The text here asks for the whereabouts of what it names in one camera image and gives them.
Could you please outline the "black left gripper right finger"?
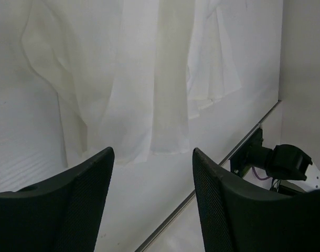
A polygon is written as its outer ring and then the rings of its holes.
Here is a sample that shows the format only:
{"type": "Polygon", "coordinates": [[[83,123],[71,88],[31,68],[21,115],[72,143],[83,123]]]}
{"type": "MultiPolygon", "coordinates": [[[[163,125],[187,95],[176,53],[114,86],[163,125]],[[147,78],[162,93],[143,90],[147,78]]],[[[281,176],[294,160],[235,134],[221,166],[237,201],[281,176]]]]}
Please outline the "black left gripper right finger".
{"type": "MultiPolygon", "coordinates": [[[[233,251],[320,251],[320,190],[287,196],[238,178],[221,179],[233,251]]],[[[202,232],[205,251],[221,251],[217,234],[202,232]]]]}

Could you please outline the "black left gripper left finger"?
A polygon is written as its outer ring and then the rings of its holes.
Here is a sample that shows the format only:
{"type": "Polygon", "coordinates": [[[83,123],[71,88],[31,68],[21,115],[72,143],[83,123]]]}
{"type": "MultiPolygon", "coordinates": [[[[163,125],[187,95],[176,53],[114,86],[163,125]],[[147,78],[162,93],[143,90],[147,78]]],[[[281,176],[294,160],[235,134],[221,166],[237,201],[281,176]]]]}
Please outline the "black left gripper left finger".
{"type": "Polygon", "coordinates": [[[108,147],[49,179],[0,193],[0,251],[94,251],[113,165],[108,147]]]}

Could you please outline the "white pleated skirt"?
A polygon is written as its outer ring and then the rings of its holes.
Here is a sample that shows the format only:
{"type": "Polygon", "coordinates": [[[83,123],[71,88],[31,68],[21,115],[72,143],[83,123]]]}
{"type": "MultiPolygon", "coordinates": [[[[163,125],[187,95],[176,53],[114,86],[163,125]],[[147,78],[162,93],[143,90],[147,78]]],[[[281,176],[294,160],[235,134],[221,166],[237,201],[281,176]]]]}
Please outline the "white pleated skirt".
{"type": "Polygon", "coordinates": [[[68,166],[189,150],[190,119],[241,87],[221,1],[32,1],[22,34],[56,90],[68,166]]]}

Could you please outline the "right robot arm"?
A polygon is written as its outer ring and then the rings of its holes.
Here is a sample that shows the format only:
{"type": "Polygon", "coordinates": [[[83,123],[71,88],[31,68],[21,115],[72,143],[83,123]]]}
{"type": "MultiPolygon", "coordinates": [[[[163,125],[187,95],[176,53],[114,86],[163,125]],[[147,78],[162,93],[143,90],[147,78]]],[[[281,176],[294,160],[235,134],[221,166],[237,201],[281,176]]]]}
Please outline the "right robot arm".
{"type": "Polygon", "coordinates": [[[305,192],[320,190],[320,170],[311,157],[293,145],[281,144],[273,150],[253,145],[246,163],[265,170],[268,177],[287,181],[305,192]]]}

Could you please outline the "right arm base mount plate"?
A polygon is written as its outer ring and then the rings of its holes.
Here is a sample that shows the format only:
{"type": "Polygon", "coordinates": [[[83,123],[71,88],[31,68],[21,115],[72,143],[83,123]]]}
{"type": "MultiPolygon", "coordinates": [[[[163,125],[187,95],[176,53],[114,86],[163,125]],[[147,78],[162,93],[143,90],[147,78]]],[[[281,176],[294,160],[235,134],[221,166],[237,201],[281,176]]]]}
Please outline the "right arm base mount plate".
{"type": "Polygon", "coordinates": [[[257,128],[251,132],[251,134],[244,140],[243,143],[237,148],[234,154],[230,158],[230,172],[243,178],[250,165],[248,164],[247,158],[249,150],[252,146],[262,146],[263,143],[263,130],[257,128]]]}

